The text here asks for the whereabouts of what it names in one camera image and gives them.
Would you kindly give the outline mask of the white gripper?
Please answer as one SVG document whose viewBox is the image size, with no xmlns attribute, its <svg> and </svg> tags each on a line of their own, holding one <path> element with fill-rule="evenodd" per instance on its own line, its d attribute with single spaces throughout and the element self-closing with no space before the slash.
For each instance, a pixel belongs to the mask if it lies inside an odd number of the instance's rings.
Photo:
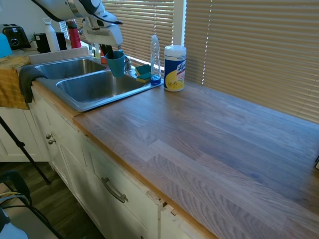
<svg viewBox="0 0 319 239">
<path fill-rule="evenodd" d="M 83 29 L 85 38 L 88 42 L 106 45 L 106 57 L 108 59 L 114 59 L 112 46 L 117 46 L 117 50 L 122 51 L 121 44 L 123 43 L 123 38 L 120 28 L 117 25 L 112 24 L 108 27 L 93 29 L 86 21 L 84 21 Z"/>
</svg>

